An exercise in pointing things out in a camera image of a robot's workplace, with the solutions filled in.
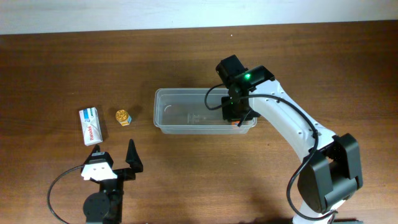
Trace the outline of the orange tube white cap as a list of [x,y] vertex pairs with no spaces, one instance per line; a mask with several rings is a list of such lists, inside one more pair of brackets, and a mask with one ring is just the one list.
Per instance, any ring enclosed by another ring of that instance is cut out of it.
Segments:
[[240,126],[241,126],[241,123],[240,123],[239,121],[233,121],[231,124],[232,124],[233,126],[237,126],[237,127],[240,127]]

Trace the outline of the white Panadol medicine box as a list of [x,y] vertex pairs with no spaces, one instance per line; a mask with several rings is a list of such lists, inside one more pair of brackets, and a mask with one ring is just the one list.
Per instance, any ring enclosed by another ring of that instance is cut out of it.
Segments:
[[98,112],[95,107],[79,111],[83,140],[86,146],[103,142]]

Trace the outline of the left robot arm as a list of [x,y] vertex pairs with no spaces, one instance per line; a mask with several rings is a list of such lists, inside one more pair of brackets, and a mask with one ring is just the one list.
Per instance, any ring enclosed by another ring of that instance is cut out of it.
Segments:
[[95,145],[83,163],[81,176],[84,180],[99,185],[99,191],[88,196],[83,204],[86,223],[121,223],[123,214],[124,183],[135,180],[144,166],[131,139],[127,147],[126,163],[123,169],[113,169],[113,160],[108,152],[101,152]]

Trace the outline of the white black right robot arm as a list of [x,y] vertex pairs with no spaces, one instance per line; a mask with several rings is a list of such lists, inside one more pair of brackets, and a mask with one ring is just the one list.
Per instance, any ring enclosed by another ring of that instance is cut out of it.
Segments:
[[220,61],[216,72],[228,89],[219,105],[223,119],[241,126],[262,116],[300,160],[286,190],[295,213],[291,223],[333,223],[337,209],[363,186],[357,140],[313,119],[262,65],[248,69],[232,55]]

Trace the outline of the clear plastic container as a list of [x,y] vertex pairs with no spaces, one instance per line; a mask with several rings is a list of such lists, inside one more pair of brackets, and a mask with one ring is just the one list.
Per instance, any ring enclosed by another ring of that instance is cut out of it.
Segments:
[[206,88],[160,88],[154,98],[154,125],[164,134],[246,134],[257,119],[240,127],[224,120],[222,110],[204,103]]

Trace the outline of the gold-lidded balm jar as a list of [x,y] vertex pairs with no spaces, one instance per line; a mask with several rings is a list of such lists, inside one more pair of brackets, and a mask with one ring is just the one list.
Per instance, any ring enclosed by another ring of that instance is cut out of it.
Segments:
[[116,112],[116,120],[121,126],[127,126],[130,125],[132,118],[126,110],[118,110]]

